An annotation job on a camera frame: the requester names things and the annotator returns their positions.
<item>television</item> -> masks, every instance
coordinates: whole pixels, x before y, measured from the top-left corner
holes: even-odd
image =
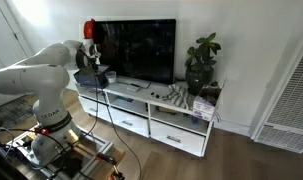
[[[101,64],[120,76],[173,83],[175,19],[96,21],[95,27]]]

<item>red object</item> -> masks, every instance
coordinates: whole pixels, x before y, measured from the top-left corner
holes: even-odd
[[[95,23],[94,19],[91,19],[91,21],[87,21],[84,23],[83,34],[85,39],[93,38],[94,23]]]
[[[50,132],[47,129],[42,129],[41,134],[48,135]]]

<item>white tv stand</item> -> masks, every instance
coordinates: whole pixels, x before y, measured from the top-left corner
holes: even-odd
[[[107,111],[107,106],[109,106],[115,125],[196,156],[204,156],[213,125],[212,121],[199,119],[198,124],[193,124],[192,111],[151,96],[152,92],[162,96],[168,94],[170,89],[167,85],[152,83],[148,89],[140,89],[138,92],[127,90],[127,86],[121,83],[109,84],[103,92],[98,94],[97,105],[95,88],[81,87],[76,84],[82,107],[90,115],[96,116],[98,107],[98,117],[111,122]],[[130,98],[132,101],[128,102],[121,97]],[[156,106],[169,108],[179,113],[173,115],[160,112]]]

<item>potted plant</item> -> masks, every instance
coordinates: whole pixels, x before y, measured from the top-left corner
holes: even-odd
[[[196,41],[200,44],[198,48],[190,47],[188,54],[190,57],[185,62],[187,70],[185,78],[189,86],[189,93],[197,95],[204,85],[209,85],[214,69],[213,65],[216,63],[211,56],[211,51],[217,55],[217,51],[221,50],[218,43],[213,42],[216,33],[210,34],[208,37],[202,37]]]

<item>drawer handle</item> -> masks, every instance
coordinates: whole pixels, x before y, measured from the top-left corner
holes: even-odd
[[[127,121],[122,121],[123,124],[126,124],[126,125],[129,125],[129,126],[132,126],[133,124],[132,123],[129,123]]]
[[[90,108],[90,110],[91,110],[91,111],[94,111],[94,112],[97,112],[97,110],[96,110],[96,109],[93,109],[93,108]]]
[[[175,141],[175,142],[177,142],[177,143],[181,143],[181,140],[180,140],[180,139],[177,139],[177,138],[172,137],[172,136],[167,136],[167,139],[170,139],[170,140]]]

